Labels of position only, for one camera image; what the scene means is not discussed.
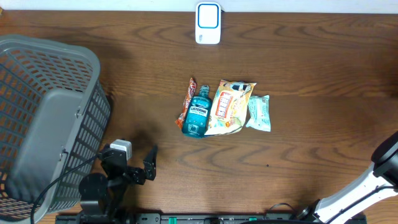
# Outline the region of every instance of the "white doorbell button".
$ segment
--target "white doorbell button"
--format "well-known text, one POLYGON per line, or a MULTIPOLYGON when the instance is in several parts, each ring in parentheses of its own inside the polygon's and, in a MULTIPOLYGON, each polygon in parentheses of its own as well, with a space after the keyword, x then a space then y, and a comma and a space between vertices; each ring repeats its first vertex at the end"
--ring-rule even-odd
POLYGON ((218 44, 221 37, 221 6, 215 2, 200 2, 195 19, 195 39, 198 44, 218 44))

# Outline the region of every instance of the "listerine bottle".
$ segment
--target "listerine bottle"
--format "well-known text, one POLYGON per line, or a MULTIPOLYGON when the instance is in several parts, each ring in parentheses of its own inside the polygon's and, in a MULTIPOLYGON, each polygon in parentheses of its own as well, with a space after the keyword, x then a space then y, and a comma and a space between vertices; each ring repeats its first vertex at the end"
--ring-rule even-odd
POLYGON ((198 96, 192 98, 185 123, 182 126, 182 133, 193 138, 203 138, 210 108, 209 86, 203 85, 200 87, 198 96))

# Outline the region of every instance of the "gray plastic basket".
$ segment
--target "gray plastic basket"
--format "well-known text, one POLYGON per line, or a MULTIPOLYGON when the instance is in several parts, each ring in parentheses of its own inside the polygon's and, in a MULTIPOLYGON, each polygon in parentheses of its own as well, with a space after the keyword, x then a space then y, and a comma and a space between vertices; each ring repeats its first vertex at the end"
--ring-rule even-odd
MULTIPOLYGON (((84 47, 0 37, 0 223, 29 223, 41 191, 96 154, 110 114, 99 74, 84 47)), ((54 185, 35 221, 74 206, 91 166, 54 185)))

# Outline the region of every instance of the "snack bag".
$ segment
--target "snack bag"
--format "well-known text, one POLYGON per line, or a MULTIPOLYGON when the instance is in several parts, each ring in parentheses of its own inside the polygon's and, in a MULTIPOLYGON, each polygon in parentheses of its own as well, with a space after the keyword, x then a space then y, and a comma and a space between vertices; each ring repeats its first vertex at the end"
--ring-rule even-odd
POLYGON ((249 99, 250 120, 246 127, 260 131, 271 131, 271 120, 268 112, 269 96, 251 96, 249 99))
POLYGON ((185 100, 182 104, 182 113, 178 117, 178 119, 175 121, 175 123, 179 126, 180 129, 182 129, 182 125, 184 124, 185 116, 187 115, 187 111, 188 111, 188 107, 191 103, 191 100, 195 94, 196 89, 197 89, 197 83, 194 81, 193 78, 191 78, 189 80, 187 95, 185 96, 185 100))
POLYGON ((232 134, 242 129, 255 85, 256 83, 220 81, 205 136, 232 134))

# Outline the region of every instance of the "wood grain surface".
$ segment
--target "wood grain surface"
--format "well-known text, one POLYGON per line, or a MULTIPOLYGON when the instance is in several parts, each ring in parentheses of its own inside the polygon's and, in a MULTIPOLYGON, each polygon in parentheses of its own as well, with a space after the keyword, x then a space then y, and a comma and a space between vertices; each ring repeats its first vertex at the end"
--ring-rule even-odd
MULTIPOLYGON (((194 22, 184 12, 4 11, 0 35, 81 45, 98 56, 113 99, 103 142, 132 141, 135 166, 159 145, 157 177, 127 192, 129 207, 303 208, 357 178, 398 130, 398 16, 224 13, 214 46, 196 44, 194 22), (209 85, 211 97, 220 79, 257 82, 253 95, 271 96, 272 132, 184 137, 174 121, 190 77, 209 85)), ((368 208, 369 223, 397 223, 397 203, 368 208)))

